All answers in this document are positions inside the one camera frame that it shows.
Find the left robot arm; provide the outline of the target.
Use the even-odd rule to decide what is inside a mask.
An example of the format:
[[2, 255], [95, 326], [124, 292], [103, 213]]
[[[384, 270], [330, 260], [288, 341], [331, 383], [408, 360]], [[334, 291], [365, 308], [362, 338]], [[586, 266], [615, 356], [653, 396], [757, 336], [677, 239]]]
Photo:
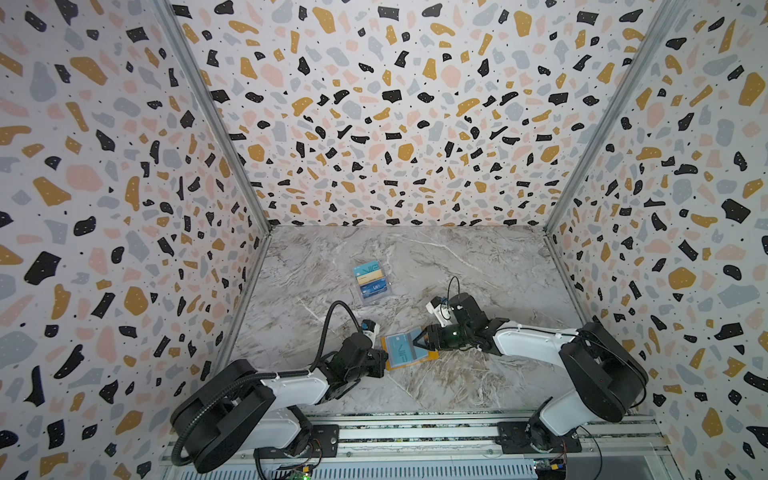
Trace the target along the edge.
[[383, 377], [387, 361], [388, 353], [359, 332], [308, 369], [258, 372], [236, 360], [171, 414], [171, 462], [206, 474], [241, 450], [299, 456], [315, 442], [301, 407], [338, 400], [362, 379]]

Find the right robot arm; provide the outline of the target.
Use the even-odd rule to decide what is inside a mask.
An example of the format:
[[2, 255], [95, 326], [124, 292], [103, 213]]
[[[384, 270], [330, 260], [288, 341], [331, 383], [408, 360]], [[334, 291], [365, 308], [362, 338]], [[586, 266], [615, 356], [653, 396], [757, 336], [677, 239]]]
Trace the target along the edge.
[[552, 449], [592, 421], [618, 423], [646, 398], [648, 374], [599, 323], [558, 330], [490, 318], [466, 292], [448, 300], [435, 297], [427, 310], [438, 322], [417, 334], [412, 341], [417, 348], [474, 349], [548, 363], [567, 373], [569, 390], [544, 401], [524, 427], [523, 437], [538, 450]]

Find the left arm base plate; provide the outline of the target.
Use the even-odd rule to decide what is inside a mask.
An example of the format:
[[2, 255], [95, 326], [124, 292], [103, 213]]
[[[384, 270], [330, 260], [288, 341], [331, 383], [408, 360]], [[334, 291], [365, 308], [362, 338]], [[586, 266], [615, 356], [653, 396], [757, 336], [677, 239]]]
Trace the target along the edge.
[[313, 425], [302, 429], [298, 436], [284, 448], [261, 447], [257, 449], [262, 459], [307, 460], [335, 458], [339, 446], [338, 424]]

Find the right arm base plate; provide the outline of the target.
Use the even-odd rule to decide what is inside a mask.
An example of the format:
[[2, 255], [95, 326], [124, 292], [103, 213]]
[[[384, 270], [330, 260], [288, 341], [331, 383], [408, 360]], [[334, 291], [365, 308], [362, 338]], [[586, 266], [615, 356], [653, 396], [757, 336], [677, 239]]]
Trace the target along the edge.
[[581, 453], [582, 445], [574, 433], [556, 436], [542, 424], [500, 422], [495, 443], [504, 454], [570, 454]]

